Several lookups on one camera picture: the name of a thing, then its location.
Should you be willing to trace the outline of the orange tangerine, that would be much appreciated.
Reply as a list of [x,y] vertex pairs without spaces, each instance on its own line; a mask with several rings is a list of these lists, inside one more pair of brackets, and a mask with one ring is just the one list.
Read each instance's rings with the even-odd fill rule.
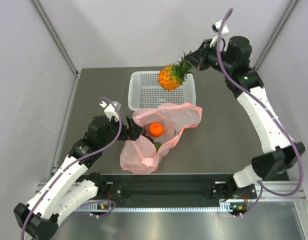
[[148,132],[152,137],[160,137],[164,133],[164,126],[158,121],[153,122],[149,125]]

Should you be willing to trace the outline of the pink plastic bag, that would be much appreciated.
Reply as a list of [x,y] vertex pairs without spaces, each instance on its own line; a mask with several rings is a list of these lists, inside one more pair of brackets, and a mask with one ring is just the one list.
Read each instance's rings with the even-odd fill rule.
[[188,102],[136,110],[132,119],[144,130],[137,140],[125,142],[120,154],[122,170],[135,175],[155,172],[163,157],[178,144],[183,131],[199,125],[202,113],[201,107]]

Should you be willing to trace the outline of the green yellow mango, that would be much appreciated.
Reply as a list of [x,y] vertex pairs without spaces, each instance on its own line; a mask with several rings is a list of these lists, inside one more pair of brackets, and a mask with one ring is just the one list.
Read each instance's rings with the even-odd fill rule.
[[156,149],[157,152],[158,152],[158,150],[160,149],[160,147],[163,145],[163,144],[160,143],[160,142],[154,142],[153,144],[154,144],[154,147],[155,147],[155,149]]

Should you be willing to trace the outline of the orange toy pineapple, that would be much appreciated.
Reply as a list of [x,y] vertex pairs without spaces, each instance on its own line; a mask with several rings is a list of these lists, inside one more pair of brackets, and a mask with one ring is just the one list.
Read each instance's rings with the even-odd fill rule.
[[184,52],[180,61],[171,63],[159,71],[158,83],[163,89],[168,91],[175,90],[187,80],[187,75],[192,73],[191,69],[193,66],[185,57],[191,53],[191,50],[187,54]]

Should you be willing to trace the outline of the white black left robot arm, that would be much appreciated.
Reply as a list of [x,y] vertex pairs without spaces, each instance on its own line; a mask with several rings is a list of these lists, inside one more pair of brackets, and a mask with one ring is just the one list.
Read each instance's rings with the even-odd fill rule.
[[73,145],[47,184],[27,203],[14,208],[21,239],[25,235],[35,240],[51,239],[77,208],[107,194],[107,183],[98,173],[90,173],[74,190],[68,190],[115,141],[135,141],[142,135],[143,127],[130,116],[126,120],[127,125],[113,116],[99,115],[92,119],[84,137]]

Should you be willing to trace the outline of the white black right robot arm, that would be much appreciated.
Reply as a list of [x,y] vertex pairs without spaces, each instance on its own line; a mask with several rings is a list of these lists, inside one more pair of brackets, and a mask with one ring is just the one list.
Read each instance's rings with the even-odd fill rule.
[[293,167],[305,152],[302,142],[294,140],[283,130],[268,98],[259,74],[250,67],[252,46],[243,36],[231,37],[226,50],[217,52],[216,42],[206,39],[200,47],[185,56],[199,71],[213,68],[222,72],[226,86],[246,111],[259,137],[263,154],[236,172],[226,181],[227,192],[239,198],[246,187]]

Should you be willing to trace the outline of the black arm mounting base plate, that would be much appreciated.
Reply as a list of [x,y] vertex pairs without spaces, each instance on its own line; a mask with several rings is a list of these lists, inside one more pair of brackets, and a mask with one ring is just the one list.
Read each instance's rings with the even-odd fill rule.
[[107,200],[127,200],[132,196],[140,197],[176,197],[184,200],[189,197],[199,197],[204,200],[254,200],[257,198],[255,186],[231,190],[220,182],[107,182],[97,193],[97,197]]

